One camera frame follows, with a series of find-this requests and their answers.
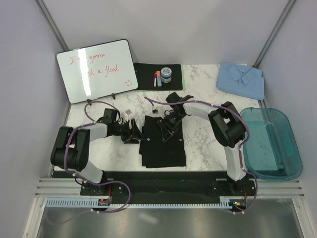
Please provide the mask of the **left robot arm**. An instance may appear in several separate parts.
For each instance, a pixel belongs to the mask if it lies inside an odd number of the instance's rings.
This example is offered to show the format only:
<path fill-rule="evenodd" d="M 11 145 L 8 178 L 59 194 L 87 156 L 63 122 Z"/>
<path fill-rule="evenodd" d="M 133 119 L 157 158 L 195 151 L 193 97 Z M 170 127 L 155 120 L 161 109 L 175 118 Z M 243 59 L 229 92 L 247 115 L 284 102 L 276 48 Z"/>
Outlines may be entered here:
<path fill-rule="evenodd" d="M 92 190 L 103 195 L 115 181 L 103 180 L 104 172 L 89 159 L 90 143 L 110 136 L 120 137 L 124 144 L 138 144 L 146 140 L 134 119 L 119 123 L 116 109 L 105 109 L 97 121 L 78 127 L 60 127 L 53 150 L 51 164 L 90 183 Z"/>

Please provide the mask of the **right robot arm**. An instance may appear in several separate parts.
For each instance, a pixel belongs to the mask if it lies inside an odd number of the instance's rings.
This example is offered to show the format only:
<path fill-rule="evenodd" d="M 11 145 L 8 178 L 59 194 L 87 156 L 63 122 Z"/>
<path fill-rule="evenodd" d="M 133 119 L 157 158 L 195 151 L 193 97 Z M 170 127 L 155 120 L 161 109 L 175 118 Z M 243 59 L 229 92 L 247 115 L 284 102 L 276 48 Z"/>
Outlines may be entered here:
<path fill-rule="evenodd" d="M 231 102 L 220 106 L 197 100 L 193 96 L 180 97 L 173 92 L 166 98 L 166 105 L 172 112 L 158 120 L 162 141 L 167 142 L 180 128 L 186 116 L 196 116 L 208 120 L 217 142 L 224 147 L 227 162 L 227 189 L 232 195 L 240 194 L 247 185 L 247 173 L 243 165 L 242 146 L 246 124 Z"/>

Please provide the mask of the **blue shirt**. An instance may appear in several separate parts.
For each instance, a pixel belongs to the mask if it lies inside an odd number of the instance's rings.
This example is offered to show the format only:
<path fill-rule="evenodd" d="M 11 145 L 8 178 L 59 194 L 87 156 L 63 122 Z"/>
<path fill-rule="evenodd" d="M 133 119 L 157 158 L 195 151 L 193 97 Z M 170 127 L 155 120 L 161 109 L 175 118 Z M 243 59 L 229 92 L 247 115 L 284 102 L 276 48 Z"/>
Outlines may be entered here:
<path fill-rule="evenodd" d="M 221 63 L 216 87 L 229 94 L 260 101 L 264 99 L 263 72 L 251 66 Z"/>

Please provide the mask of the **black long sleeve shirt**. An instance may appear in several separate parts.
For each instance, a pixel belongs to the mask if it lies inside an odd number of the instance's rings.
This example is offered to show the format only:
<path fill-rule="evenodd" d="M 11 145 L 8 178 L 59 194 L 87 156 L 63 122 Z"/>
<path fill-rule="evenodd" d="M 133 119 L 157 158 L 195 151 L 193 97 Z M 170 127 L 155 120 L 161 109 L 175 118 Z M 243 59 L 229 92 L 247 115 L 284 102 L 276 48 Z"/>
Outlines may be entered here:
<path fill-rule="evenodd" d="M 142 127 L 145 140 L 141 141 L 139 148 L 142 166 L 150 169 L 186 166 L 182 129 L 167 142 L 163 142 L 158 120 L 159 118 L 145 116 Z"/>

